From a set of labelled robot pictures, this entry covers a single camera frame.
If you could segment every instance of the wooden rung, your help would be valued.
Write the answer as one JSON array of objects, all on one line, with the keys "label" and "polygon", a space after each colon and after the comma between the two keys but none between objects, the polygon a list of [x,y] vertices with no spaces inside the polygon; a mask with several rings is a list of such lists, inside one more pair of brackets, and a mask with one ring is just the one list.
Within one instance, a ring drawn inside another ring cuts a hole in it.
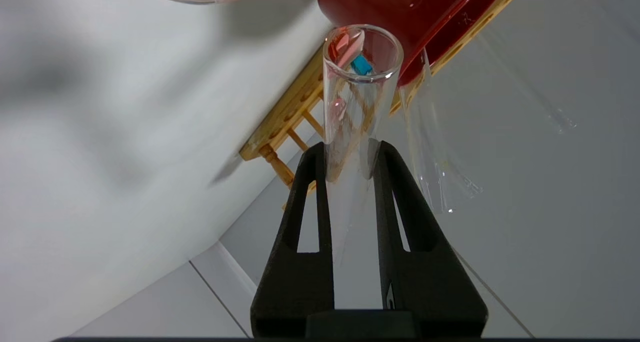
[{"label": "wooden rung", "polygon": [[276,172],[278,177],[284,182],[288,189],[291,189],[291,185],[293,185],[293,172],[291,169],[283,162],[280,158],[278,158],[278,153],[274,151],[272,146],[269,144],[265,144],[260,148],[260,155],[264,157],[264,159],[271,165],[273,170]]},{"label": "wooden rung", "polygon": [[309,111],[307,111],[307,110],[304,110],[304,111],[302,111],[302,116],[311,125],[311,127],[313,127],[315,132],[318,132],[318,135],[320,135],[320,137],[322,137],[322,139],[324,140],[325,139],[325,131],[323,130],[323,128],[320,125],[320,123],[318,123],[318,121],[316,121],[316,119],[311,115],[311,113],[309,113]]},{"label": "wooden rung", "polygon": [[307,144],[302,140],[302,138],[300,138],[300,136],[295,132],[295,130],[293,130],[293,128],[289,128],[288,130],[286,130],[286,134],[288,134],[291,137],[293,142],[297,144],[297,146],[302,150],[302,152],[309,149],[309,146],[307,146]]}]

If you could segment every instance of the transparent plastic tube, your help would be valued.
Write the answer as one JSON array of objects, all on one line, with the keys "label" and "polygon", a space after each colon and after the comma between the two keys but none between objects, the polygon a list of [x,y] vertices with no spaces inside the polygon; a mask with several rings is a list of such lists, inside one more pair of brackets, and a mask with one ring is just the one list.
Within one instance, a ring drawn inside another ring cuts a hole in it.
[{"label": "transparent plastic tube", "polygon": [[464,174],[451,155],[431,96],[432,74],[426,52],[423,50],[417,58],[422,70],[398,87],[413,173],[432,212],[452,213],[464,200],[482,192],[482,188]]},{"label": "transparent plastic tube", "polygon": [[364,208],[378,142],[403,62],[400,42],[373,25],[348,25],[322,49],[324,143],[333,260],[339,265],[349,227]]}]

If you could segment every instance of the white floor tile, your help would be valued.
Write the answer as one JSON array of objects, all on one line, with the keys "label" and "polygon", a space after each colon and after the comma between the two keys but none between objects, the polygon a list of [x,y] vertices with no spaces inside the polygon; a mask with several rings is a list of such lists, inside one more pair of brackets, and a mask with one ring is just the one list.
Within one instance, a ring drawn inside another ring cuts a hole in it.
[{"label": "white floor tile", "polygon": [[245,337],[190,264],[167,274],[73,335]]}]

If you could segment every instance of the wooden leg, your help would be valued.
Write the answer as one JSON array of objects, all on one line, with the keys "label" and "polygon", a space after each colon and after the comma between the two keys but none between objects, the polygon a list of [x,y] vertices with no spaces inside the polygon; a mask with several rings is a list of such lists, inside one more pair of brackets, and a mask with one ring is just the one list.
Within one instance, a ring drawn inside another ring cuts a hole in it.
[{"label": "wooden leg", "polygon": [[269,144],[265,144],[260,148],[260,155],[264,157],[264,159],[271,165],[273,170],[276,172],[278,177],[284,182],[286,187],[291,189],[291,185],[293,185],[293,172],[291,169],[278,158],[278,153],[274,151],[272,146]]}]

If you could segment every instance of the black holder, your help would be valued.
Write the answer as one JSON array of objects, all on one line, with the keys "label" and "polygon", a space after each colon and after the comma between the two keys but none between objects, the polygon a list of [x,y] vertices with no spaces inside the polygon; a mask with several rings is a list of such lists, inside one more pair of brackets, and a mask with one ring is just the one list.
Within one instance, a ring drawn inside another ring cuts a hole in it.
[{"label": "black holder", "polygon": [[[325,146],[300,160],[262,280],[251,305],[256,338],[480,337],[487,307],[471,283],[398,151],[379,142],[374,166],[384,310],[334,310]],[[298,253],[307,187],[317,184],[319,251]],[[409,249],[403,248],[396,218]]]}]

